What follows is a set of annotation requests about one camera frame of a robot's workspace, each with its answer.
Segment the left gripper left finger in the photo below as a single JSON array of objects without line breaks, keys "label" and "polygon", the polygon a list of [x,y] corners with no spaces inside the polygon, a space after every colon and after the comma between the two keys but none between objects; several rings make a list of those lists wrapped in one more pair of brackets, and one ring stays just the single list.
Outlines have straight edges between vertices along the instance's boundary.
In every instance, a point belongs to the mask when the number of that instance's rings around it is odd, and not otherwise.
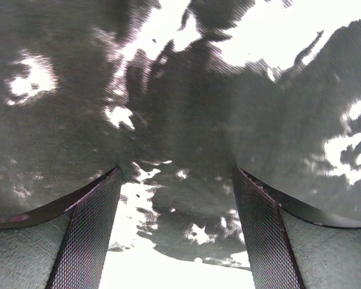
[{"label": "left gripper left finger", "polygon": [[0,289],[98,288],[121,186],[115,167],[73,193],[0,219]]}]

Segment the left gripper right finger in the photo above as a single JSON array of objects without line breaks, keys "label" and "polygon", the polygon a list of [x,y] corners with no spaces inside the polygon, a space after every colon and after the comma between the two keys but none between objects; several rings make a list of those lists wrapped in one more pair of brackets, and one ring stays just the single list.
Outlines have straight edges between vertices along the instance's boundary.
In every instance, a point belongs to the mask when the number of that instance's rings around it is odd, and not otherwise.
[{"label": "left gripper right finger", "polygon": [[242,169],[233,191],[256,288],[361,288],[361,221],[332,214]]}]

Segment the black white tie-dye trousers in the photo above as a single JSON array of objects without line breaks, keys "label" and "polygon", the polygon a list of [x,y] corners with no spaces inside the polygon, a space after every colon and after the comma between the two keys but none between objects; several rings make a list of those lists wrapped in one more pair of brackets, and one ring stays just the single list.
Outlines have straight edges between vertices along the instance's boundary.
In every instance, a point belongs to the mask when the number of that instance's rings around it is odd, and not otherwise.
[{"label": "black white tie-dye trousers", "polygon": [[115,166],[111,250],[244,268],[237,167],[361,220],[361,1],[0,1],[0,219]]}]

